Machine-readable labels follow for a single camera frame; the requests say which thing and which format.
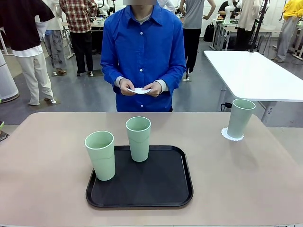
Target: white paper in hands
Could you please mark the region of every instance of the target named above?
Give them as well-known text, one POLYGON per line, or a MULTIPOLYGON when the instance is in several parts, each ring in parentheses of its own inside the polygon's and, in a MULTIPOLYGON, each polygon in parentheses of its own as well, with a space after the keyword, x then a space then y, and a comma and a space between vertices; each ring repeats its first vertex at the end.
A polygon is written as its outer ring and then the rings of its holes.
POLYGON ((137 87, 133 90, 127 88, 127 90, 131 91, 131 92, 134 92, 136 94, 140 94, 140 95, 143 95, 143 94, 146 94, 146 93, 149 93, 151 91, 151 89, 147 89, 147 90, 142 90, 143 88, 142 87, 137 87))

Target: shirt collar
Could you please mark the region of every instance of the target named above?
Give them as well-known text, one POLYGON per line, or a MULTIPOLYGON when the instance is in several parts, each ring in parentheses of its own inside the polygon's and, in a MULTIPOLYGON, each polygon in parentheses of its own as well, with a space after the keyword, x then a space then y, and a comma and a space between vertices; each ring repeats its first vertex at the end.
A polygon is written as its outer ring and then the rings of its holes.
MULTIPOLYGON (((162 9, 161 9, 160 5, 158 4, 158 1, 157 1, 157 4, 153 7, 150 19, 152 19, 154 22, 156 22, 157 24, 162 26, 161 10, 162 9)), ((125 16, 126 16, 126 19, 127 19, 127 25, 129 25, 129 22, 131 20, 137 21, 134 18, 134 14, 132 12, 131 6, 126 6, 125 16)))

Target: plaid shirt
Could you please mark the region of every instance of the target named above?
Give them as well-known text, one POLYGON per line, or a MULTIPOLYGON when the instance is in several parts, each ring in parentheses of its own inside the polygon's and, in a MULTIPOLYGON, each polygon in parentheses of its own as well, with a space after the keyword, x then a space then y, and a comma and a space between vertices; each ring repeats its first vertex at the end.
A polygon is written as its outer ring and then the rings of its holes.
POLYGON ((85 33, 91 30, 89 17, 95 17, 98 10, 94 0, 59 0, 59 3, 66 14, 70 32, 85 33))

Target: person in yellow shirt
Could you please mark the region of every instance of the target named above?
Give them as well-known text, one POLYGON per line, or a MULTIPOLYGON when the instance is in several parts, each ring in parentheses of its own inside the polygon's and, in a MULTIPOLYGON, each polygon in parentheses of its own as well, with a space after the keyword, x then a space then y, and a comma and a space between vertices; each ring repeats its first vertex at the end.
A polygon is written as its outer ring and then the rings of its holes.
POLYGON ((278 39, 277 50, 273 60, 284 62, 299 19, 303 16, 303 0, 289 0, 284 6, 284 24, 278 39))

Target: green cup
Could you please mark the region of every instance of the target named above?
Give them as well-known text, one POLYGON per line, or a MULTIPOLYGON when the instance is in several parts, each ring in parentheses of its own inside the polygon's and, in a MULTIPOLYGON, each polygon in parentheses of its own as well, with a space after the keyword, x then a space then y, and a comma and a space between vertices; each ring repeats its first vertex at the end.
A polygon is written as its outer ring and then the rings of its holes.
POLYGON ((145 117, 133 117, 126 122, 132 159, 143 162, 148 158, 151 121, 145 117))
POLYGON ((114 136, 108 131, 97 131, 85 139, 97 178, 101 181, 112 179, 116 173, 114 136))
POLYGON ((236 139, 241 138, 255 108, 256 105, 249 100, 235 99, 232 102, 227 134, 236 139))

